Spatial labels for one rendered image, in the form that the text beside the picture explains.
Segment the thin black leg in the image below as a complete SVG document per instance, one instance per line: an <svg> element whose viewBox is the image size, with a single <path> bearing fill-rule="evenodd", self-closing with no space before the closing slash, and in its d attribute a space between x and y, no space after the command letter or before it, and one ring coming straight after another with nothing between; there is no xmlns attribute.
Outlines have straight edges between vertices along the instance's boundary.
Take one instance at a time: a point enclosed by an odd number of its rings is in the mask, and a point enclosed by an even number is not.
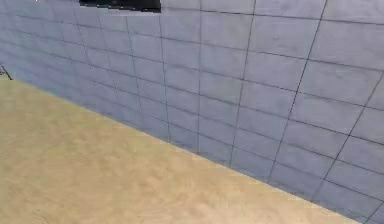
<svg viewBox="0 0 384 224"><path fill-rule="evenodd" d="M5 75L9 80L13 80L8 71L3 65L0 65L0 75Z"/></svg>

